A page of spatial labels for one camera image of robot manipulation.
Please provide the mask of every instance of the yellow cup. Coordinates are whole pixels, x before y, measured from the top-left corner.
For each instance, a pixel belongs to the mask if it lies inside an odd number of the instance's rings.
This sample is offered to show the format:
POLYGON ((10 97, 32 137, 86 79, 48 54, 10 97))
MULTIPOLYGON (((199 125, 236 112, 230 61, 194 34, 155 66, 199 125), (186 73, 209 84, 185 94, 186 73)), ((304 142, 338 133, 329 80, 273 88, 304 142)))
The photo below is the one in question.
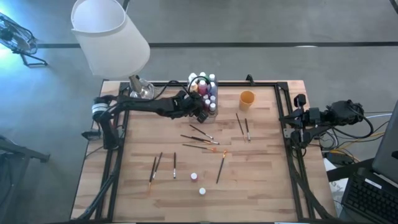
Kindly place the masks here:
POLYGON ((241 111, 247 111, 249 107, 254 103, 256 95, 252 91, 243 91, 239 97, 239 109, 241 111))

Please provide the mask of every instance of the wooden table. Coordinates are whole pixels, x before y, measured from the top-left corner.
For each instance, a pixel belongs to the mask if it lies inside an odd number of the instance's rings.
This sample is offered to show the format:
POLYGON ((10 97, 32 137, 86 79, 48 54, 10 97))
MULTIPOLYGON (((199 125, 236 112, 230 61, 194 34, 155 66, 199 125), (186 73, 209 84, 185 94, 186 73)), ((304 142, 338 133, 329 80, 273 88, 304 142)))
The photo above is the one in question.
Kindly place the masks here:
MULTIPOLYGON (((291 98, 306 94, 303 81, 288 84, 291 98)), ((117 95, 118 89, 119 82, 104 82, 101 94, 117 95)), ((168 88, 164 96, 172 96, 177 90, 168 88)), ((130 112, 114 222, 297 221, 273 88, 220 87, 218 102, 216 122, 196 124, 221 143, 216 153, 182 146, 201 143, 180 134, 206 138, 189 126, 188 118, 171 120, 154 113, 130 112), (256 101, 243 113, 238 110, 239 94, 248 89, 255 92, 256 101), (251 143, 243 142, 235 113, 243 124, 248 119, 251 143), (228 153, 216 184, 224 149, 228 153), (159 170, 148 194, 154 157, 161 152, 159 170), (177 179, 173 179, 174 152, 177 179), (198 174, 196 183, 190 181, 192 172, 198 174), (206 188, 204 196, 199 194, 201 187, 206 188)), ((90 143, 87 153, 101 145, 102 141, 90 143)), ((317 147, 307 149, 304 159, 310 188, 335 215, 321 152, 317 147)), ((85 161, 72 218, 79 216, 98 193, 105 155, 106 151, 100 150, 85 161)), ((300 198, 306 210, 302 194, 300 198)))

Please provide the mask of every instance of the concrete floor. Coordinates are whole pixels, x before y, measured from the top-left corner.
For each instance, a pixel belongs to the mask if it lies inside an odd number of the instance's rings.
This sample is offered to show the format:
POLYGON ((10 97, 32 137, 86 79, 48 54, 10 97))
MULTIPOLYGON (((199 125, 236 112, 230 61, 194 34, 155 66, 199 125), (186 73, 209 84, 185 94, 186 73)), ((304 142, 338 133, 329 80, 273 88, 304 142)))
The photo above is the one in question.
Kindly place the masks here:
MULTIPOLYGON (((0 12, 28 27, 40 43, 76 43, 70 29, 74 0, 4 0, 0 12)), ((127 13, 149 42, 362 42, 398 41, 398 15, 388 0, 133 0, 127 13)), ((69 218, 91 126, 94 78, 80 49, 40 49, 50 64, 27 68, 0 47, 0 133, 40 152, 32 161, 9 223, 69 218)), ((389 111, 398 99, 398 47, 152 49, 141 72, 148 80, 185 79, 191 72, 221 80, 304 80, 310 104, 361 102, 389 111)), ((388 118, 375 118, 375 126, 388 118)), ((358 135, 365 124, 345 128, 358 135)), ((378 142, 354 144, 360 159, 378 142)))

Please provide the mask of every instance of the keyboard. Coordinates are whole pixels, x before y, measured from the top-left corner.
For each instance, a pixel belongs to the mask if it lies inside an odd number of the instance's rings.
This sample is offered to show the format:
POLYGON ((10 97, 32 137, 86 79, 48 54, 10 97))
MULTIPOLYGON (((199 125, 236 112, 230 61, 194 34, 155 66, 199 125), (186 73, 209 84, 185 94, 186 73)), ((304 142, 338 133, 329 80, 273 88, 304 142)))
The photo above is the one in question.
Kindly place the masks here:
POLYGON ((366 169, 348 179, 341 204, 374 223, 398 224, 398 189, 366 169))

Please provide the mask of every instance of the white lampshade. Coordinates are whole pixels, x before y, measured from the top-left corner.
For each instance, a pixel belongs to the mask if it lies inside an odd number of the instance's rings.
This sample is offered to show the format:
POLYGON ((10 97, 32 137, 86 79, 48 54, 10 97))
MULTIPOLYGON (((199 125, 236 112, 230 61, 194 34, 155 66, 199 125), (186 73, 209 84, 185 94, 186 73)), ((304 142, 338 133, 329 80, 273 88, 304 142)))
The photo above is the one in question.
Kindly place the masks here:
POLYGON ((93 75, 128 77, 149 60, 147 41, 117 1, 77 0, 71 20, 93 75))

